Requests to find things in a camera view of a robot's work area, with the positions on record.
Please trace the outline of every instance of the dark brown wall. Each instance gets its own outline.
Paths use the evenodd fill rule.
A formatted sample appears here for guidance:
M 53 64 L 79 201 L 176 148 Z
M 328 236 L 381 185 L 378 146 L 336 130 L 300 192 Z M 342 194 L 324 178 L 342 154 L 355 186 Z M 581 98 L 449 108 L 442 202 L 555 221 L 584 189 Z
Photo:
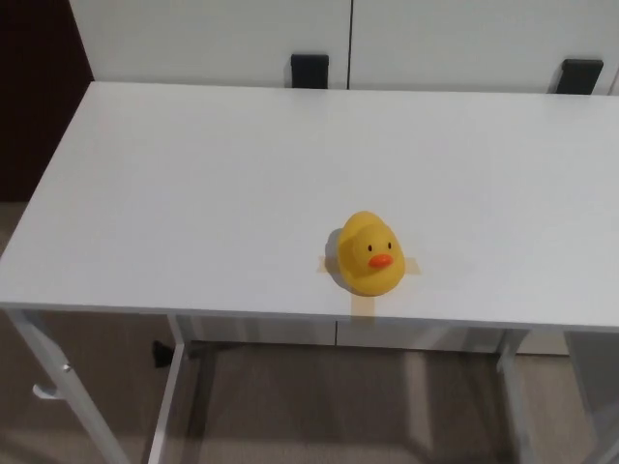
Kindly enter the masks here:
M 92 80 L 69 0 L 0 0 L 0 201 L 30 198 Z

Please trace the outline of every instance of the table top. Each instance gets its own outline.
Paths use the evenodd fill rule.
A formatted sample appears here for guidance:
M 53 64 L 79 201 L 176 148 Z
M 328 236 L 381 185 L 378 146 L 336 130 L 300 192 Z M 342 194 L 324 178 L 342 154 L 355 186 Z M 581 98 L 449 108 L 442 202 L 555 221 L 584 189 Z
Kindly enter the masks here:
M 617 330 L 618 128 L 604 97 L 93 83 L 0 305 L 345 319 L 319 259 L 370 210 L 422 272 L 378 318 Z

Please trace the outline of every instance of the masking tape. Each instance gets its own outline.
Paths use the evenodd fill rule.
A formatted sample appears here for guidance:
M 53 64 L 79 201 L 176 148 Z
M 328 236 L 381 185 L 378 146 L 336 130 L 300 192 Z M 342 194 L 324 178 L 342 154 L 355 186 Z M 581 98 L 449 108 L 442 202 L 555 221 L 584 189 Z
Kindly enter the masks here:
M 406 261 L 406 273 L 410 276 L 420 276 L 422 274 L 422 270 L 419 268 L 419 264 L 417 264 L 417 260 L 415 258 L 404 258 Z
M 422 273 L 415 258 L 404 258 L 406 260 L 406 273 L 410 276 Z M 338 259 L 335 256 L 320 256 L 318 258 L 319 273 L 339 274 Z M 376 301 L 374 297 L 362 297 L 350 294 L 350 315 L 353 317 L 370 318 L 372 321 L 376 315 Z
M 373 320 L 376 315 L 374 297 L 360 297 L 355 294 L 351 294 L 350 297 L 350 315 L 353 317 L 370 317 Z

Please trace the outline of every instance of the table support bar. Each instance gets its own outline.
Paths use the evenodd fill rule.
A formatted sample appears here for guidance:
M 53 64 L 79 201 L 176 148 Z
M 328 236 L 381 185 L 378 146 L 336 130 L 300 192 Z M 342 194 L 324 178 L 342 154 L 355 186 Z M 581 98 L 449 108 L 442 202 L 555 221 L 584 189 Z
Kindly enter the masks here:
M 62 349 L 49 336 L 39 316 L 29 310 L 7 310 L 9 318 L 56 388 L 62 393 L 83 427 L 109 464 L 130 464 L 88 391 L 77 377 Z

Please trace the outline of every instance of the yellow rubber duck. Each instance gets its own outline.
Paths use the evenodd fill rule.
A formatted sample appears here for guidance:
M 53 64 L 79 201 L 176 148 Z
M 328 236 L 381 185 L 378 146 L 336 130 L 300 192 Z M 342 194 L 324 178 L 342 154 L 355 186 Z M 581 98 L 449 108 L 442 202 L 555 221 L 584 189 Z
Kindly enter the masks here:
M 368 297 L 392 290 L 406 271 L 398 239 L 380 217 L 368 211 L 355 213 L 341 229 L 338 265 L 352 290 Z

